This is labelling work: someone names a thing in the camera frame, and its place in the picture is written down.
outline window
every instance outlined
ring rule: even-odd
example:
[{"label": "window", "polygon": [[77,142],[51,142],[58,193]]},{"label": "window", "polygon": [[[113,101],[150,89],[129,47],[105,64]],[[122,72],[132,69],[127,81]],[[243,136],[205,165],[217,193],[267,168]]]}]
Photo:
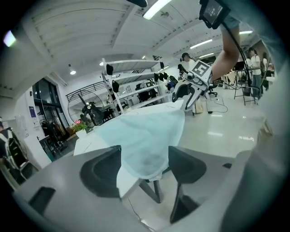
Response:
[{"label": "window", "polygon": [[38,82],[38,86],[39,86],[40,99],[44,102],[52,103],[53,101],[50,96],[49,82],[44,79],[41,79]]},{"label": "window", "polygon": [[34,98],[39,98],[38,95],[37,95],[37,87],[36,87],[36,85],[37,85],[37,83],[32,86],[33,97]]},{"label": "window", "polygon": [[58,92],[56,90],[56,86],[53,85],[53,84],[50,84],[50,87],[51,87],[51,92],[52,92],[52,95],[53,95],[53,102],[54,103],[59,103]]}]

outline person's arm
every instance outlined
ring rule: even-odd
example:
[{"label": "person's arm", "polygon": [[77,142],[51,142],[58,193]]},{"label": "person's arm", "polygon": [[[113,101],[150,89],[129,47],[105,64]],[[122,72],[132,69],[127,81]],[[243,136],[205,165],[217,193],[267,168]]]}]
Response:
[{"label": "person's arm", "polygon": [[[240,27],[231,29],[231,33],[240,44]],[[213,80],[227,74],[237,63],[239,59],[239,49],[226,30],[222,30],[222,52],[213,63]]]}]

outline white table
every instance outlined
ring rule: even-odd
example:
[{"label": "white table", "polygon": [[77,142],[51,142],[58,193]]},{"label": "white table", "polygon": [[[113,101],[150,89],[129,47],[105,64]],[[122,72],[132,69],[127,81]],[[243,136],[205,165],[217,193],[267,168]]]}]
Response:
[{"label": "white table", "polygon": [[[181,109],[182,103],[183,100],[178,100],[175,103],[167,102],[154,106],[147,106],[144,108],[132,110],[124,114],[123,116],[146,115],[152,113],[175,111]],[[89,151],[94,151],[107,147],[109,147],[109,145],[100,136],[98,136],[96,127],[96,131],[91,131],[85,137],[77,140],[73,155],[80,155]],[[141,184],[141,182],[142,182],[141,179],[132,176],[127,172],[127,170],[123,166],[121,166],[117,175],[117,188],[119,189],[120,197],[127,198],[130,195],[130,193]]]},{"label": "white table", "polygon": [[266,80],[269,82],[274,82],[274,81],[276,81],[276,78],[275,77],[266,77]]}]

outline railing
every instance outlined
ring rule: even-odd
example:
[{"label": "railing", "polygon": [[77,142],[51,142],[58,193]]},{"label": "railing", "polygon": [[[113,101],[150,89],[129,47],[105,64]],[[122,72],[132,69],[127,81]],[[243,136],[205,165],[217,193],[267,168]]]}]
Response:
[{"label": "railing", "polygon": [[78,89],[74,92],[71,92],[69,94],[66,95],[68,101],[73,101],[75,99],[78,98],[78,94],[81,95],[82,97],[89,94],[90,92],[94,92],[100,89],[104,89],[106,88],[104,81],[98,82],[98,83],[94,83],[88,86],[85,86],[81,89]]}]

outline light blue cloth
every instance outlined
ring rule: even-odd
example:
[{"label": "light blue cloth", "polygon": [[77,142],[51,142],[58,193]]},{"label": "light blue cloth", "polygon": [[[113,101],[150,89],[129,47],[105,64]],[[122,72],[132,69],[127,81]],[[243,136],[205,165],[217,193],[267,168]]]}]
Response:
[{"label": "light blue cloth", "polygon": [[177,146],[184,127],[182,110],[147,115],[121,115],[96,133],[109,145],[121,145],[125,169],[151,179],[168,167],[168,146]]}]

